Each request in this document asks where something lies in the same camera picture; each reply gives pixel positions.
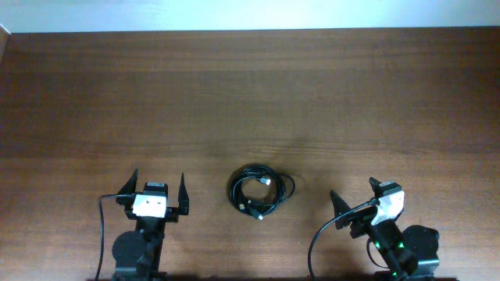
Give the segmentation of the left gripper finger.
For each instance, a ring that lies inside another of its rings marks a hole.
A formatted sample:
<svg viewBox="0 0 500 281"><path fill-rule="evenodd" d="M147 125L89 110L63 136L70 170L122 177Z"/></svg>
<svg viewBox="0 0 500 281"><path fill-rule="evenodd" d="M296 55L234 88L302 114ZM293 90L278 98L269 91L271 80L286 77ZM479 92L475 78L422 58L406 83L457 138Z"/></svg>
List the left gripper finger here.
<svg viewBox="0 0 500 281"><path fill-rule="evenodd" d="M118 195L134 194L136 192L137 181L138 181L138 169L135 169L130 179L123 185L123 187L119 190L117 194Z"/></svg>
<svg viewBox="0 0 500 281"><path fill-rule="evenodd" d="M178 213L179 215L189 214L189 196L185 186L184 174L181 174L178 192Z"/></svg>

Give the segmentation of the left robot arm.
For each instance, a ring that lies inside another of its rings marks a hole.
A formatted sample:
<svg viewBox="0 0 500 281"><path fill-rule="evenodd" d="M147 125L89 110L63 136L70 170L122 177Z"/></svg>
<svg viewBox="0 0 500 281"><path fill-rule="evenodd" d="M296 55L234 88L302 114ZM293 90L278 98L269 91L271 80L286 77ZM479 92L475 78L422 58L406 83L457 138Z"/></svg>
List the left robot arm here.
<svg viewBox="0 0 500 281"><path fill-rule="evenodd" d="M168 185L147 182L143 191L136 190L138 171L116 195L126 217L135 221L135 228L120 234L112 246L115 260L113 280L168 280L168 273L159 270L165 228L189 214L189 196L184 178L180 178L178 205L168 205Z"/></svg>

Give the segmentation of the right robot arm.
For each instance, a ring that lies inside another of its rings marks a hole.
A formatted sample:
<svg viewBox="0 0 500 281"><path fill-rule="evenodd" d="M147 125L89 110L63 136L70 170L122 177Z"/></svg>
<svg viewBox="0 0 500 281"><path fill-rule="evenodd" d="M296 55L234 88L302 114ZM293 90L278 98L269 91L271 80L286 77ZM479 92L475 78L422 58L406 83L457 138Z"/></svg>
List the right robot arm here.
<svg viewBox="0 0 500 281"><path fill-rule="evenodd" d="M439 232L411 225L404 230L396 222L404 211L405 192L395 181L380 182L369 178L373 197L364 205L350 207L341 196L330 192L334 206L335 227L350 228L353 239L368 237L385 264L376 280L434 280L440 265Z"/></svg>

